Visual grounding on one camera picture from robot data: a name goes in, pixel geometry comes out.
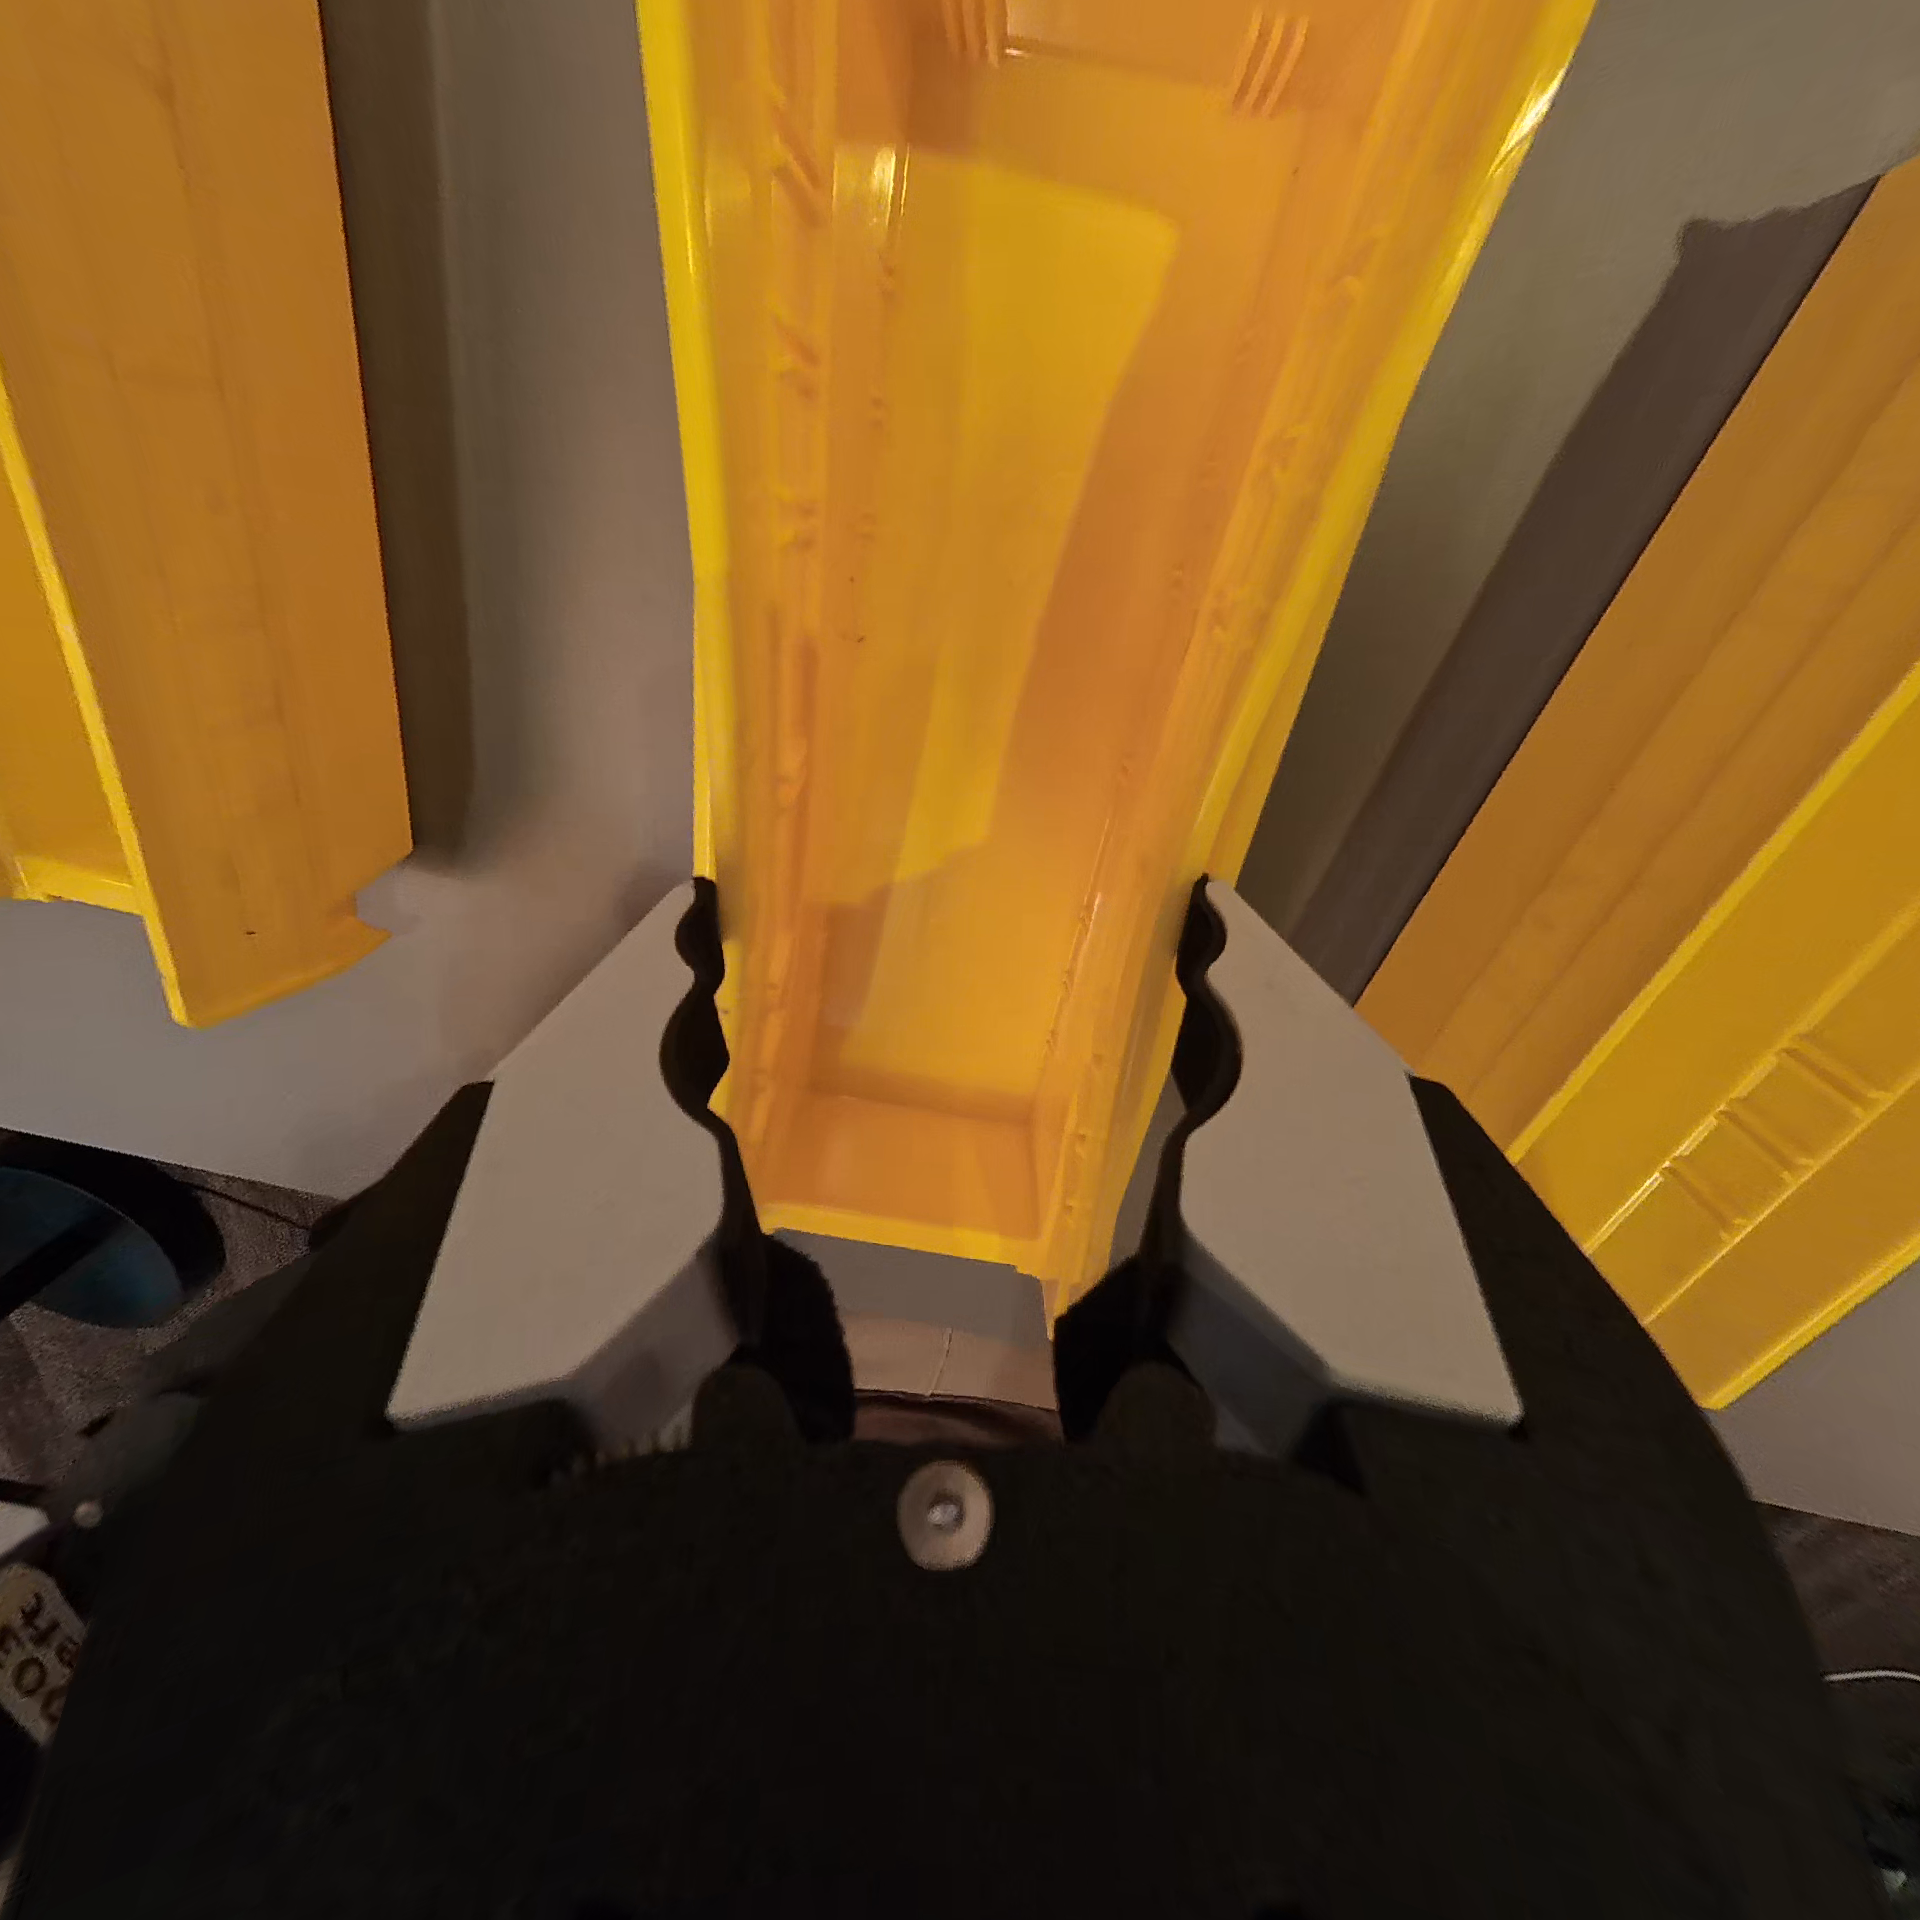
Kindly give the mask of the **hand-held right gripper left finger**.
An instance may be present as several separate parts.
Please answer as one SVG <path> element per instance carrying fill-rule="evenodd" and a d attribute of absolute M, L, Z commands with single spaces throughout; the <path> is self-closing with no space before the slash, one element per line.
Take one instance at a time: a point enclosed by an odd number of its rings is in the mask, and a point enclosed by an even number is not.
<path fill-rule="evenodd" d="M 718 892 L 669 892 L 492 1071 L 387 1397 L 400 1431 L 559 1403 L 662 1434 L 734 1351 L 722 1233 L 749 1221 L 715 987 Z"/>

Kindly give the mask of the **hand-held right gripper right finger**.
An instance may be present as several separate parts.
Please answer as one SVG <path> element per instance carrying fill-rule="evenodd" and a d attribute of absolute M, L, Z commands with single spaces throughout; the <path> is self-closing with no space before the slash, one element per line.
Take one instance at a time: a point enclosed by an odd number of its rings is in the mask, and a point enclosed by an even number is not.
<path fill-rule="evenodd" d="M 1338 1405 L 1508 1432 L 1523 1397 L 1400 1057 L 1211 876 L 1174 976 L 1179 1116 L 1144 1213 L 1147 1323 L 1236 1452 Z"/>

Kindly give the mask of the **yellow plastic storage bin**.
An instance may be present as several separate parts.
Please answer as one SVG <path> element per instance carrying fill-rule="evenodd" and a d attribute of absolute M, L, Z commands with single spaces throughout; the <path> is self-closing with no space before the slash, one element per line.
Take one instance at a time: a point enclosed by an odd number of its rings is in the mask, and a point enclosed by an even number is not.
<path fill-rule="evenodd" d="M 1916 543 L 1907 159 L 1355 999 L 1708 1407 L 1916 1258 Z"/>
<path fill-rule="evenodd" d="M 318 5 L 5 5 L 5 898 L 214 1025 L 413 848 Z"/>
<path fill-rule="evenodd" d="M 1103 1274 L 1580 1 L 636 5 L 770 1228 Z"/>

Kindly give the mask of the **grey desk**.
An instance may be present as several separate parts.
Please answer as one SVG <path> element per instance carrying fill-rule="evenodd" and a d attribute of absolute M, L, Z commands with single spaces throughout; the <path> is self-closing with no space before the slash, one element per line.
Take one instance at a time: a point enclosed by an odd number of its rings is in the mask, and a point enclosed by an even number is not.
<path fill-rule="evenodd" d="M 420 857 L 354 967 L 193 1031 L 131 918 L 5 903 L 10 1133 L 282 1217 L 382 1174 L 691 863 L 691 571 L 626 5 L 328 5 Z M 1308 953 L 1471 646 L 1563 662 L 1789 267 L 1916 154 L 1916 5 L 1608 1 L 1408 404 L 1242 892 Z"/>

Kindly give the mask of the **person's blue black shoe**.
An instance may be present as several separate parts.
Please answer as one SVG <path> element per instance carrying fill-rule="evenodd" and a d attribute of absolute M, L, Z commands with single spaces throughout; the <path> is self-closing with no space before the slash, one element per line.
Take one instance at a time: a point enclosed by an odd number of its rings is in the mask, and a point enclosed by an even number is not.
<path fill-rule="evenodd" d="M 3 1316 L 138 1331 L 166 1323 L 225 1266 L 205 1201 L 177 1174 L 104 1148 L 5 1135 Z"/>

